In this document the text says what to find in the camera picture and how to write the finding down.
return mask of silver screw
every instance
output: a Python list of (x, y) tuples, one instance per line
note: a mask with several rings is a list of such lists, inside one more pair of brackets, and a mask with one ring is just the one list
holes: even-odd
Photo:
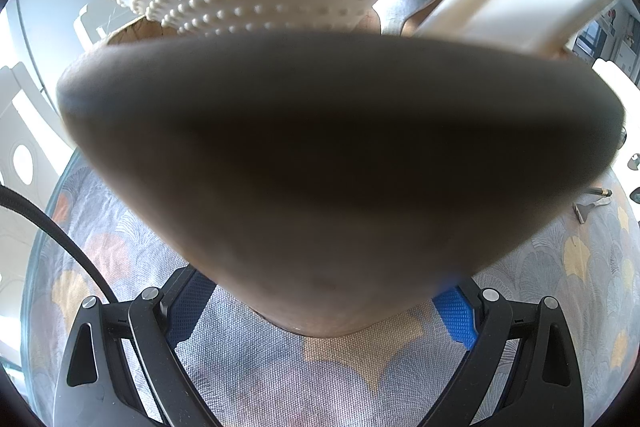
[(493, 288), (487, 288), (482, 292), (482, 297), (484, 297), (489, 302), (495, 302), (500, 298), (500, 294)]
[(545, 306), (547, 308), (555, 310), (556, 308), (558, 308), (558, 301), (556, 301), (553, 297), (545, 297)]
[(85, 310), (88, 310), (89, 308), (93, 308), (97, 301), (98, 299), (96, 299), (93, 295), (90, 297), (85, 297), (82, 300), (82, 308), (84, 308)]
[(152, 301), (158, 297), (159, 293), (158, 288), (151, 286), (151, 288), (145, 288), (142, 290), (142, 298), (145, 299), (145, 301)]

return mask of fabric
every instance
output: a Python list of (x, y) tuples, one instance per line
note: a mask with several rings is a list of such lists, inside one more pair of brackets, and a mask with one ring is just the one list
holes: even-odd
[[(611, 172), (600, 180), (614, 201), (580, 225), (570, 208), (475, 279), (506, 298), (558, 298), (574, 340), (586, 425), (618, 393), (640, 343), (640, 229)], [(588, 203), (596, 196), (584, 196)], [(78, 158), (61, 179), (49, 214), (97, 264), (118, 299), (160, 286), (186, 262), (151, 232)], [(24, 297), (23, 364), (32, 404), (52, 425), (54, 390), (78, 306), (100, 295), (68, 254), (39, 235)], [(145, 406), (157, 418), (125, 343)], [(491, 414), (517, 341), (510, 341), (476, 419)], [(191, 338), (175, 349), (225, 427), (414, 427), (465, 352), (428, 301), (339, 339), (279, 330), (222, 288)]]

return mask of patterned tablecloth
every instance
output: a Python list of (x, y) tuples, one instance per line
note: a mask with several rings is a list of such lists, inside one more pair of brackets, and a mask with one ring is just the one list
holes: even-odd
[[(496, 288), (508, 299), (558, 298), (577, 351), (586, 425), (620, 390), (640, 343), (640, 229), (612, 172), (600, 183), (613, 189), (614, 201), (596, 208), (586, 224), (568, 208), (475, 277), (480, 287)], [(79, 155), (62, 176), (48, 212), (97, 265), (118, 299), (162, 285), (186, 263)], [(22, 363), (32, 405), (49, 426), (66, 338), (87, 295), (99, 295), (94, 282), (39, 234), (22, 307)], [(491, 414), (515, 343), (507, 345), (477, 419)], [(464, 352), (431, 301), (354, 335), (310, 339), (273, 327), (222, 288), (214, 291), (191, 338), (176, 349), (204, 400), (228, 427), (414, 427)], [(158, 417), (142, 372), (129, 359), (143, 402)]]

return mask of black cable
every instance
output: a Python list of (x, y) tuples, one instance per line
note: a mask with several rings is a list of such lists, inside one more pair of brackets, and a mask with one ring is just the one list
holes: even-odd
[(0, 185), (0, 206), (4, 206), (4, 208), (17, 212), (21, 216), (29, 219), (29, 221), (36, 225), (36, 227), (42, 229), (43, 232), (49, 235), (49, 237), (58, 243), (60, 247), (66, 250), (71, 257), (78, 261), (78, 264), (82, 266), (82, 268), (84, 268), (84, 270), (89, 274), (89, 277), (94, 280), (98, 288), (100, 288), (100, 291), (105, 297), (107, 297), (107, 300), (110, 303), (118, 302), (115, 293), (113, 293), (113, 290), (107, 281), (104, 280), (102, 274), (95, 267), (95, 264), (91, 262), (85, 253), (80, 250), (80, 247), (78, 247), (78, 245), (76, 245), (76, 243), (66, 235), (65, 231), (56, 225), (55, 222), (47, 216), (47, 214), (31, 203), (27, 198), (22, 197), (20, 194), (5, 187), (4, 185)]

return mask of blue gripper pad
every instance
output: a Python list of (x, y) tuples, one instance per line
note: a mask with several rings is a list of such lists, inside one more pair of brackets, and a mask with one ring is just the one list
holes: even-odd
[(455, 287), (432, 299), (451, 338), (471, 350), (478, 339), (474, 311), (460, 290)]

